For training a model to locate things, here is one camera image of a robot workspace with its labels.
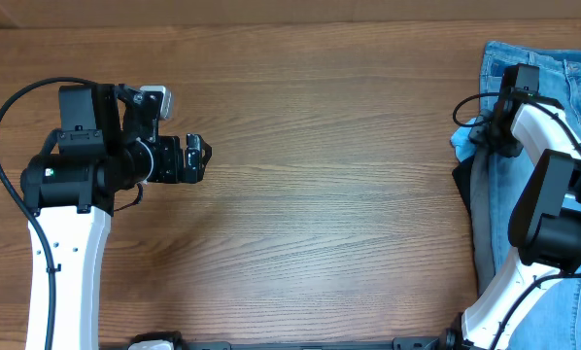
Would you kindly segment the light blue denim jeans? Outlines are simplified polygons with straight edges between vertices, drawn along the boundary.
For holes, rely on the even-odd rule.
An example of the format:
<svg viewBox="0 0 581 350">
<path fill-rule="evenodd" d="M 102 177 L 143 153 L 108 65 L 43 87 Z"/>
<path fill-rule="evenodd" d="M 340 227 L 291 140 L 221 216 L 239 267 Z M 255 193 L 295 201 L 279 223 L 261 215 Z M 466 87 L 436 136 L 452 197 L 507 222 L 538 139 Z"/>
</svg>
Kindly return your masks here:
<svg viewBox="0 0 581 350">
<path fill-rule="evenodd" d="M 544 51 L 501 42 L 487 44 L 480 72 L 480 105 L 491 109 L 503 71 L 517 63 L 539 67 L 539 90 L 564 106 L 566 120 L 581 140 L 581 52 Z M 470 185 L 478 283 L 485 290 L 510 248 L 508 222 L 533 165 L 527 154 L 501 157 L 468 143 L 458 143 L 459 158 L 474 156 Z M 581 349 L 581 279 L 556 284 L 534 306 L 509 339 L 512 349 Z"/>
</svg>

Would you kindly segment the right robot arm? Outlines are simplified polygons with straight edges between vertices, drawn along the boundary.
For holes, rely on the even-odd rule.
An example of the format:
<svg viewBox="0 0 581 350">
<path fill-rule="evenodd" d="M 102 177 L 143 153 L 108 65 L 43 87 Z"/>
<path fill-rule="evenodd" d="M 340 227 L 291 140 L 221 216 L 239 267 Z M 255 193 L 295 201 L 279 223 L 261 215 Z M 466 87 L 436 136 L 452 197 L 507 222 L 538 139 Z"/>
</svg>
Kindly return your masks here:
<svg viewBox="0 0 581 350">
<path fill-rule="evenodd" d="M 539 92 L 540 70 L 504 70 L 497 101 L 469 139 L 501 156 L 527 154 L 534 170 L 510 216 L 507 259 L 488 289 L 436 341 L 438 349 L 505 349 L 555 285 L 581 277 L 581 141 L 563 105 Z"/>
</svg>

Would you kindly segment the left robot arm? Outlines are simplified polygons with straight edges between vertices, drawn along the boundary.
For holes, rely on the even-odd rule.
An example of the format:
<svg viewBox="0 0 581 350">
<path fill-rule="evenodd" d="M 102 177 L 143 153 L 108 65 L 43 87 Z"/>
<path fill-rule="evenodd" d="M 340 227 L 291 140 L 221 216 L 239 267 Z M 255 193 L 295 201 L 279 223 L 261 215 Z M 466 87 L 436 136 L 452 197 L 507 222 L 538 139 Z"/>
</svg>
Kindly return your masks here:
<svg viewBox="0 0 581 350">
<path fill-rule="evenodd" d="M 64 86 L 61 128 L 21 174 L 24 204 L 45 237 L 31 238 L 25 346 L 96 349 L 102 259 L 119 191 L 195 184 L 211 147 L 198 134 L 161 136 L 173 98 L 164 86 Z"/>
</svg>

